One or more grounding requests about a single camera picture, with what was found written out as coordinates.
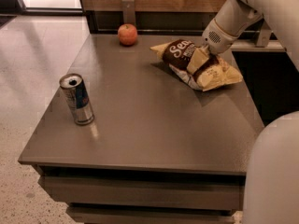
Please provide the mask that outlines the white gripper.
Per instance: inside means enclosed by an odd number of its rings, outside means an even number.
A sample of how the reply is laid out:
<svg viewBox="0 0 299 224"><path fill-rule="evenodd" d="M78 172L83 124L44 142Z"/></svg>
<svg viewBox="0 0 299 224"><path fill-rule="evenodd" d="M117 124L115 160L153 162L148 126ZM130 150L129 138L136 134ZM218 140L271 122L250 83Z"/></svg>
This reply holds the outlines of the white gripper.
<svg viewBox="0 0 299 224"><path fill-rule="evenodd" d="M187 71L192 75L209 60L209 52L213 55L223 53L236 41L236 36L227 34L215 19L208 24L202 38L204 46L195 49L187 65Z"/></svg>

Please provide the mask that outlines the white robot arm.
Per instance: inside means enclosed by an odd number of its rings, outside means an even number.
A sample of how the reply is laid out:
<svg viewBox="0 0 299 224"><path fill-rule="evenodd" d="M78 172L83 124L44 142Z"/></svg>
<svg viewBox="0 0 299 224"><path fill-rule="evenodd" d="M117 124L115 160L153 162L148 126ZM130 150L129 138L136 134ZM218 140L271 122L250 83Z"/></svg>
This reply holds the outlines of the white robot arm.
<svg viewBox="0 0 299 224"><path fill-rule="evenodd" d="M298 98L299 0L227 0L203 32L200 63L225 52L240 34L264 19L287 57L248 61L251 77L269 100L281 104L278 118L259 134L250 154L242 224L299 224L299 111L287 110Z"/></svg>

